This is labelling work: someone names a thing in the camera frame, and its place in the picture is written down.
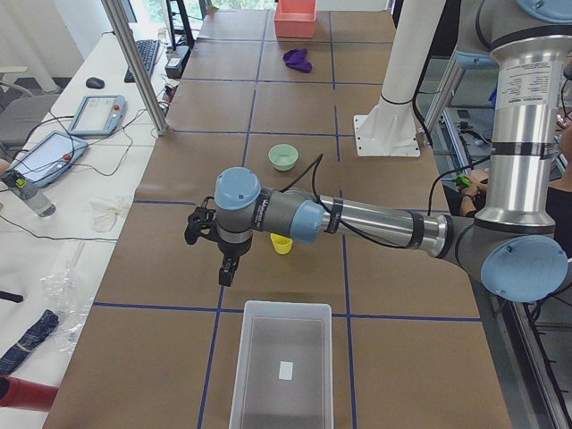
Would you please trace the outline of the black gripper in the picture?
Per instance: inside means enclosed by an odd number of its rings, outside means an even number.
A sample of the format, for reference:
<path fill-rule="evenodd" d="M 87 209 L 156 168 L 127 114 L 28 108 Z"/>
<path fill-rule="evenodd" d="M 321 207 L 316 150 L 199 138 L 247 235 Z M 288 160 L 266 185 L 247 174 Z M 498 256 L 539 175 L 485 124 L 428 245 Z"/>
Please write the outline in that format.
<path fill-rule="evenodd" d="M 223 253 L 219 269 L 219 285 L 231 287 L 240 257 L 250 250 L 253 231 L 230 232 L 221 227 L 217 222 L 216 211 L 207 207 L 208 202 L 213 199 L 205 197 L 201 205 L 189 215 L 184 239 L 189 245 L 194 245 L 199 238 L 217 244 Z"/>

